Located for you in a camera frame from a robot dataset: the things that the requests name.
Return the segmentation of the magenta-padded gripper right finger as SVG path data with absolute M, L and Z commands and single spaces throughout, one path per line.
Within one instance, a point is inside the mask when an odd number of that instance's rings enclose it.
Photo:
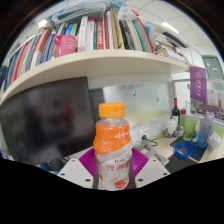
M 161 164 L 161 162 L 132 149 L 132 157 L 129 172 L 129 187 L 131 189 L 144 187 L 154 181 L 166 177 L 170 172 Z

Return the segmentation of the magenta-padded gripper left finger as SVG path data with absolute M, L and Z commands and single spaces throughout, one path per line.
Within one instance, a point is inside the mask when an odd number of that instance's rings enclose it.
M 79 159 L 70 159 L 60 170 L 58 176 L 78 186 L 97 189 L 99 174 L 94 149 L 91 148 Z

